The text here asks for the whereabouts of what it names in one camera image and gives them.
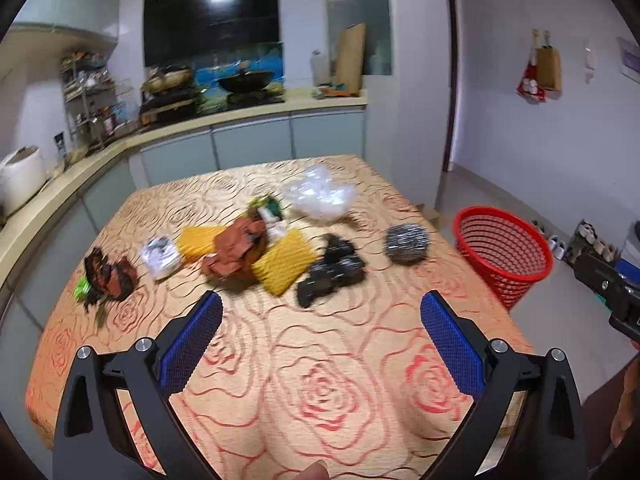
orange floral tablecloth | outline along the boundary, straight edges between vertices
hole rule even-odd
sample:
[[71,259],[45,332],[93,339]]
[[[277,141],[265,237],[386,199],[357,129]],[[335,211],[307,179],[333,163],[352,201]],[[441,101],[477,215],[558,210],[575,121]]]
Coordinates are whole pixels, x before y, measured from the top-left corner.
[[[488,338],[532,351],[488,287],[442,236],[382,177],[353,156],[290,160],[187,178],[132,194],[95,240],[112,258],[126,254],[140,284],[112,304],[98,329],[84,313],[70,277],[51,314],[31,371],[26,405],[52,445],[58,406],[76,349],[129,348],[156,336],[207,290],[199,264],[154,283],[139,258],[157,235],[187,224],[229,224],[251,197],[279,193],[284,182],[322,162],[334,179],[354,184],[358,198],[345,221],[328,228],[286,208],[289,226],[316,247],[334,232],[354,242],[367,279],[303,310],[295,286],[281,298],[259,285],[218,290],[224,320],[187,387],[170,398],[187,432],[224,479],[292,478],[323,458],[331,476],[418,478],[444,448],[471,399],[459,393],[427,333],[418,307],[435,288]],[[430,256],[413,267],[392,265],[385,230],[403,222],[430,229]],[[146,465],[161,470],[130,397],[121,392],[127,423]],[[505,425],[513,425],[516,403]]]

glass panel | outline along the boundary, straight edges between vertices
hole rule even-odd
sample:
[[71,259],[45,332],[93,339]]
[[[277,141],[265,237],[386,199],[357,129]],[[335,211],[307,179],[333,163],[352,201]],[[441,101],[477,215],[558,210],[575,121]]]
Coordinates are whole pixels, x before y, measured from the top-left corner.
[[355,23],[367,24],[364,73],[391,75],[392,46],[389,0],[328,0],[329,44],[332,59],[340,31]]

red plastic basket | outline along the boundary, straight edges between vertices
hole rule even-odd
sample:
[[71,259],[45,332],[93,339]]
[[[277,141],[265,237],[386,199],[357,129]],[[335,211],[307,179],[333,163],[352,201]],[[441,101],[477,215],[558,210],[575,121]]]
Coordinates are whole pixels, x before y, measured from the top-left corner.
[[453,221],[456,247],[511,310],[536,282],[551,272],[553,258],[542,235],[502,209],[473,206]]

doorway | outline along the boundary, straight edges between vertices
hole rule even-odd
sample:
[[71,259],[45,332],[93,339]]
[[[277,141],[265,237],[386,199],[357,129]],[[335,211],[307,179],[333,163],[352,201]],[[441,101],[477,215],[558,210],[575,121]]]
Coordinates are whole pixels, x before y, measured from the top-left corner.
[[458,106],[458,68],[460,65],[460,48],[458,45],[458,5],[457,0],[447,0],[449,7],[449,36],[451,62],[449,72],[449,121],[447,122],[447,140],[442,157],[442,173],[452,168],[451,152],[453,148],[454,130],[456,126],[456,110]]

rice cooker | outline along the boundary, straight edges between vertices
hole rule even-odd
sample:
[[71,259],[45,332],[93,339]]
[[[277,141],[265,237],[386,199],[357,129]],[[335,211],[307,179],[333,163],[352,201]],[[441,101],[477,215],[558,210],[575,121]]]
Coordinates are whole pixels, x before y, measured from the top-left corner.
[[27,146],[7,155],[0,162],[0,203],[4,214],[20,209],[44,185],[47,172],[37,146]]

